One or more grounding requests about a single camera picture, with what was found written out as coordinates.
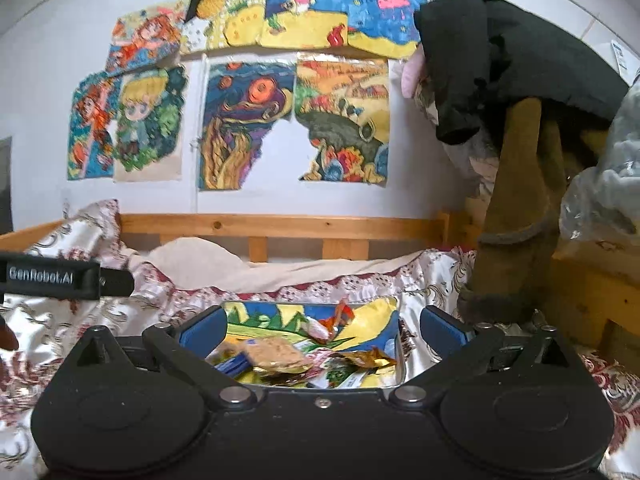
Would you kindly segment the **person's left hand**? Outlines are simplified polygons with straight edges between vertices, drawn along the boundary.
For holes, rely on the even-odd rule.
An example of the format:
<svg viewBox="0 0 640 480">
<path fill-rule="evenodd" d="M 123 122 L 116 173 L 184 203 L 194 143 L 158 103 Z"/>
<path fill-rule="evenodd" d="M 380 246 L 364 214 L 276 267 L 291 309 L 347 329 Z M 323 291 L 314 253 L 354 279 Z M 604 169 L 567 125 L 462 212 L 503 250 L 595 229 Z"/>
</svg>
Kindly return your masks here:
<svg viewBox="0 0 640 480">
<path fill-rule="evenodd" d="M 0 318 L 0 349 L 6 351 L 18 349 L 18 341 L 14 331 L 9 328 L 4 318 Z"/>
</svg>

